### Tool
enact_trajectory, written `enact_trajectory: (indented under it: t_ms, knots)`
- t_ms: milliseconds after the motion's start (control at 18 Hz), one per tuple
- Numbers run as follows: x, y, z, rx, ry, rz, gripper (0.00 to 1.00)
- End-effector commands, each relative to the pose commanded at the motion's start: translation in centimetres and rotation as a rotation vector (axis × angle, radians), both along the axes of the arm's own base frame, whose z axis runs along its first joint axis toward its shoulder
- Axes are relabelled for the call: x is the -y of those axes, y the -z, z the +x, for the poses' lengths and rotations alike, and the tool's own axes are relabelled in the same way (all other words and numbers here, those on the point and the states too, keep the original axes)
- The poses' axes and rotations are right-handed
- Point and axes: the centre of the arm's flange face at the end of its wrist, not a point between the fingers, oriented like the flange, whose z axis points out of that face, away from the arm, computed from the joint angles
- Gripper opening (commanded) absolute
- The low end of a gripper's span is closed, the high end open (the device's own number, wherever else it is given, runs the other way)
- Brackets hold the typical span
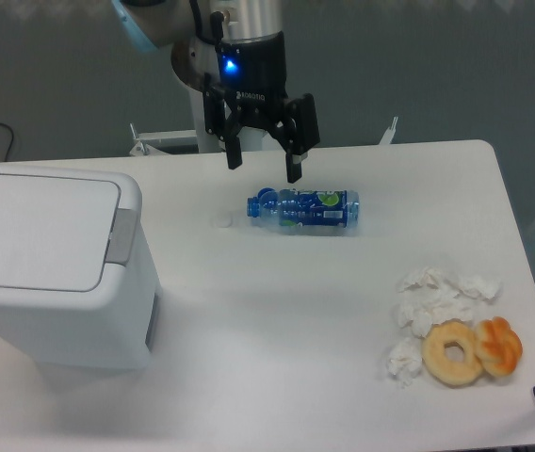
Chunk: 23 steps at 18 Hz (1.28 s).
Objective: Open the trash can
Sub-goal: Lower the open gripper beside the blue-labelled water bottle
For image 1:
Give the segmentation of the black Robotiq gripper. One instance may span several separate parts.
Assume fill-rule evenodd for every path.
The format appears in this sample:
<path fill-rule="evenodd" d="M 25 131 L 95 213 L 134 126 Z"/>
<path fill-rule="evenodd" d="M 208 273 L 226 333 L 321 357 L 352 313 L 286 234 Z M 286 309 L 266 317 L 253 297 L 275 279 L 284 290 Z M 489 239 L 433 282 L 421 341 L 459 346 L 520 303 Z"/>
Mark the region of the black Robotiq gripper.
<path fill-rule="evenodd" d="M 285 152 L 286 179 L 302 177 L 301 162 L 320 142 L 314 96 L 288 99 L 284 33 L 261 38 L 219 40 L 219 81 L 203 76 L 205 131 L 223 144 L 227 165 L 242 165 L 238 133 L 244 127 L 269 133 Z"/>

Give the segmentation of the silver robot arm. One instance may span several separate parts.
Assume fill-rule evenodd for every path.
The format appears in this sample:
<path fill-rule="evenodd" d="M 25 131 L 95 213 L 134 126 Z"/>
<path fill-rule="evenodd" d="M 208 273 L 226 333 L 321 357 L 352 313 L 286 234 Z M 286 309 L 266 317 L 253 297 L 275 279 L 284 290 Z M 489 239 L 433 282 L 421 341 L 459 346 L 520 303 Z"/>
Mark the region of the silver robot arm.
<path fill-rule="evenodd" d="M 171 48 L 173 72 L 187 89 L 198 149 L 223 151 L 229 169 L 265 136 L 285 152 L 288 182 L 320 141 L 314 97 L 286 92 L 279 1 L 115 1 L 125 32 L 141 51 Z"/>

